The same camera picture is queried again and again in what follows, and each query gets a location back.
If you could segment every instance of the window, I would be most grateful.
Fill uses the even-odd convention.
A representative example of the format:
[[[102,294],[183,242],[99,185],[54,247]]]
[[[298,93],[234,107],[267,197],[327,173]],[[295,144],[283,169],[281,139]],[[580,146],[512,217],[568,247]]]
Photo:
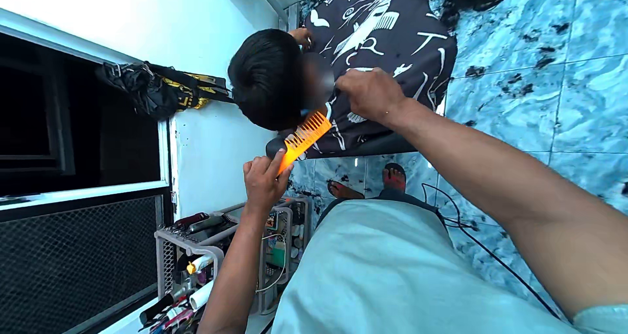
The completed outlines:
[[[157,122],[98,66],[0,33],[0,196],[161,179]]]

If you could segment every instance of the light blue shirt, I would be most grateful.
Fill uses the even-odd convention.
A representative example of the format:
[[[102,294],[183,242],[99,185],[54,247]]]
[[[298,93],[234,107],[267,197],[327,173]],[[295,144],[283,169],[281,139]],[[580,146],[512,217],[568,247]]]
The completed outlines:
[[[584,333],[628,333],[628,306],[585,310],[574,325]],[[273,334],[578,330],[482,280],[434,213],[384,200],[342,202],[329,212],[272,327]]]

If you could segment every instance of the orange comb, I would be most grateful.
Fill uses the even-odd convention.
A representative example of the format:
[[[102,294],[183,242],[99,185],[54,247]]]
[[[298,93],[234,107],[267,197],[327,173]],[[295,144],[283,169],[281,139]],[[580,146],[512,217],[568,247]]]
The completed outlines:
[[[314,113],[303,122],[303,124],[284,141],[284,143],[286,143],[286,154],[283,156],[283,160],[279,166],[279,174],[287,169],[291,163],[296,161],[305,150],[309,149],[311,145],[314,145],[314,143],[331,128],[332,124],[320,112]]]

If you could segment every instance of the black barber cape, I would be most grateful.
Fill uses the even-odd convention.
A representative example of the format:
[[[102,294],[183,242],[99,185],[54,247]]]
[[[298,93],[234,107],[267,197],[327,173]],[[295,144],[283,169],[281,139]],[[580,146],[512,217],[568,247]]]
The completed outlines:
[[[455,63],[456,40],[429,8],[428,0],[326,0],[305,19],[310,52],[320,53],[338,79],[349,69],[380,67],[432,110],[443,101]],[[351,112],[344,94],[330,97],[332,128],[307,157],[348,150],[390,130]]]

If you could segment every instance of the foot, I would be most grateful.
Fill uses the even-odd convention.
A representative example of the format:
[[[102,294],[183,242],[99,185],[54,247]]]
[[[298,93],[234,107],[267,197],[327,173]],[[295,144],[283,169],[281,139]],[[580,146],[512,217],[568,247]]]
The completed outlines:
[[[382,180],[384,181],[384,189],[397,189],[406,192],[406,173],[403,168],[397,164],[388,164],[382,170]]]
[[[336,198],[364,199],[364,194],[354,191],[346,185],[342,185],[336,181],[329,181],[327,183],[327,190],[329,190],[329,193]]]

